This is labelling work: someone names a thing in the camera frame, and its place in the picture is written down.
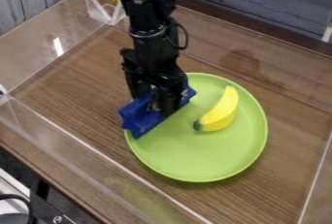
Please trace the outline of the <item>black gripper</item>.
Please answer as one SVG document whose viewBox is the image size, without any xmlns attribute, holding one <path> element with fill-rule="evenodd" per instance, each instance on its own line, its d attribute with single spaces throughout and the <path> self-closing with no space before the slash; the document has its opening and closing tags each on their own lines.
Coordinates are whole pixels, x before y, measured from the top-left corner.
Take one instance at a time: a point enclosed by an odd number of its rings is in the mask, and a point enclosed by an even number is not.
<svg viewBox="0 0 332 224">
<path fill-rule="evenodd" d="M 123 71 L 134 99 L 143 97 L 153 87 L 153 109 L 168 117 L 181 107 L 188 95 L 188 76 L 178 65 L 181 45 L 180 31 L 188 31 L 180 23 L 162 24 L 150 30 L 129 29 L 134 47 L 123 48 Z"/>
</svg>

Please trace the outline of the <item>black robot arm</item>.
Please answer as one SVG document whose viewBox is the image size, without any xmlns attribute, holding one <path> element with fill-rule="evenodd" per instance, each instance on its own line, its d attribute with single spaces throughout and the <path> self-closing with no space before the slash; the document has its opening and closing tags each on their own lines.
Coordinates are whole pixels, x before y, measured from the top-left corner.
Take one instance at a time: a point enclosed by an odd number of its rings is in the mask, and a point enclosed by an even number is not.
<svg viewBox="0 0 332 224">
<path fill-rule="evenodd" d="M 131 48 L 123 48 L 123 71 L 131 96 L 152 95 L 149 107 L 172 115 L 181 107 L 188 76 L 178 66 L 188 42 L 185 27 L 172 17 L 176 0 L 119 0 L 130 20 Z"/>
</svg>

